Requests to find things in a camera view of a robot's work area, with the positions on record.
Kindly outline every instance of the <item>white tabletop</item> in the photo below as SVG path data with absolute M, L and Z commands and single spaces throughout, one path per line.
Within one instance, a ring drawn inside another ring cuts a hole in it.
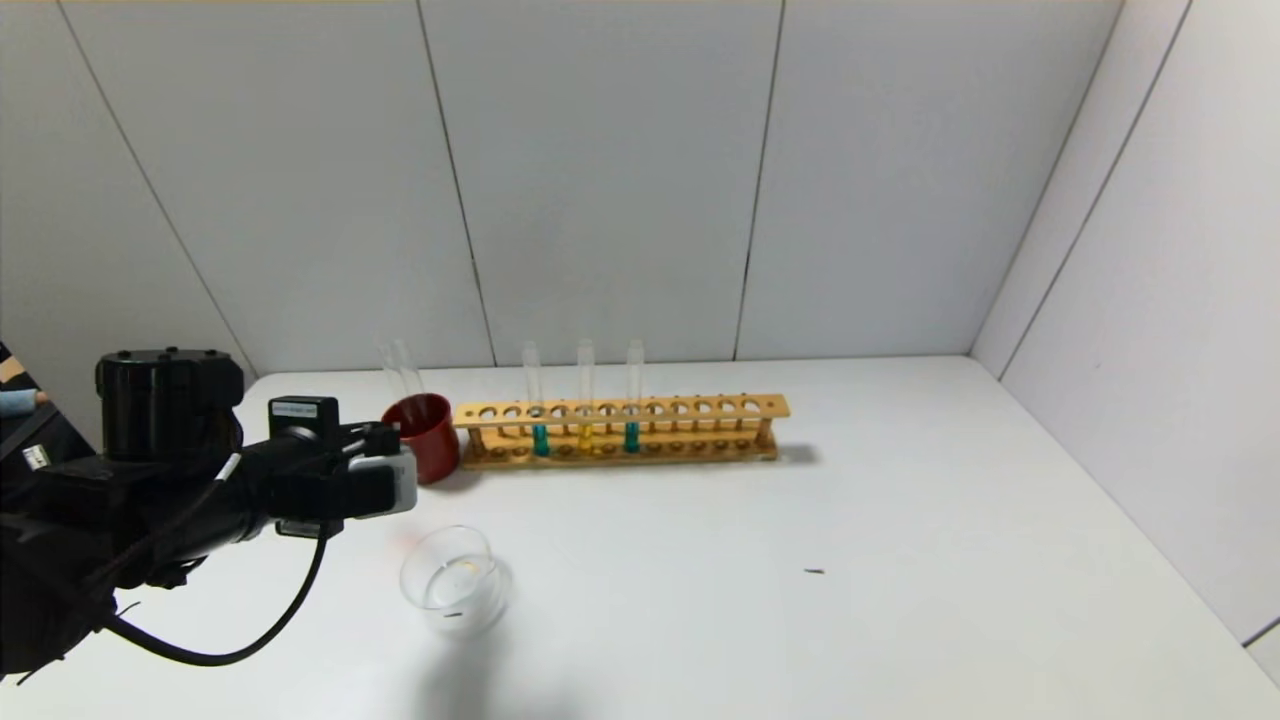
M 513 400 L 515 369 L 430 370 L 454 402 Z M 783 392 L 776 464 L 458 473 L 412 512 L 351 521 L 315 589 L 246 662 L 188 667 L 110 634 L 23 688 L 10 717 L 1280 717 L 1280 691 L 1160 552 L 975 363 L 960 357 L 652 365 L 646 393 Z M 600 368 L 596 396 L 620 395 Z M 548 370 L 548 396 L 571 369 Z M 271 375 L 241 406 L 381 373 Z M 463 523 L 511 568 L 511 607 L 468 643 L 399 594 L 413 538 Z M 223 548 L 128 618 L 192 650 L 257 637 L 308 541 Z M 824 575 L 808 574 L 820 568 Z

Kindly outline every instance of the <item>test tube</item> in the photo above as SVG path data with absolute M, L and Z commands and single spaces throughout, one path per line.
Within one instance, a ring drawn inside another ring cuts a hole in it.
M 378 343 L 378 354 L 383 357 L 383 372 L 387 375 L 387 384 L 392 388 L 393 402 L 422 392 L 422 382 L 417 375 L 417 369 L 411 370 L 408 366 L 408 350 L 404 347 L 403 340 Z M 417 423 L 420 410 L 413 402 L 404 404 L 404 419 L 410 425 Z M 425 420 L 425 413 L 421 415 L 421 419 Z
M 525 342 L 525 388 L 529 392 L 529 415 L 541 418 L 547 407 L 543 405 L 543 364 L 538 359 L 538 343 Z M 552 446 L 547 441 L 547 425 L 534 425 L 534 455 L 547 457 Z
M 644 375 L 644 343 L 639 340 L 631 341 L 627 347 L 627 415 L 640 414 L 640 395 Z M 627 434 L 623 448 L 627 452 L 640 452 L 640 423 L 631 420 L 627 423 Z
M 584 340 L 577 343 L 577 451 L 591 454 L 591 415 L 595 414 L 595 346 Z

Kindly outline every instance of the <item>white wall panel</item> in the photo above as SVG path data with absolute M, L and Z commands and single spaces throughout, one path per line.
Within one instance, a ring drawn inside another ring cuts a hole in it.
M 973 356 L 1000 377 L 1062 266 L 1190 0 L 1128 0 Z
M 1280 611 L 1280 4 L 1192 4 L 1005 384 L 1238 638 Z
M 500 364 L 730 359 L 777 0 L 422 0 Z
M 1117 6 L 788 3 L 739 357 L 968 352 Z
M 493 363 L 412 0 L 67 10 L 260 372 Z
M 106 352 L 216 347 L 253 379 L 52 3 L 0 3 L 0 332 L 93 445 Z

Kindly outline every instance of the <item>blue liquid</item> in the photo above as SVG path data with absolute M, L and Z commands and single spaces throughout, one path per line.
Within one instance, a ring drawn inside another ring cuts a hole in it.
M 627 423 L 627 439 L 622 447 L 627 452 L 640 452 L 640 423 Z
M 534 455 L 547 457 L 552 454 L 552 445 L 547 442 L 547 425 L 534 425 Z

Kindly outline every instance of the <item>test tube rack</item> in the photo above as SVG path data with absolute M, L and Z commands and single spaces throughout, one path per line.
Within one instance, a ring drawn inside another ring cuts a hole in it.
M 529 402 L 460 405 L 453 425 L 467 430 L 462 454 L 467 470 L 741 462 L 777 460 L 773 420 L 790 418 L 781 395 L 695 395 L 646 397 L 628 413 L 625 400 L 599 400 L 590 413 L 568 400 L 549 401 L 541 414 Z M 580 450 L 584 421 L 591 424 L 590 452 Z M 627 452 L 627 423 L 640 424 L 640 448 Z M 550 454 L 535 455 L 532 428 L 545 425 Z

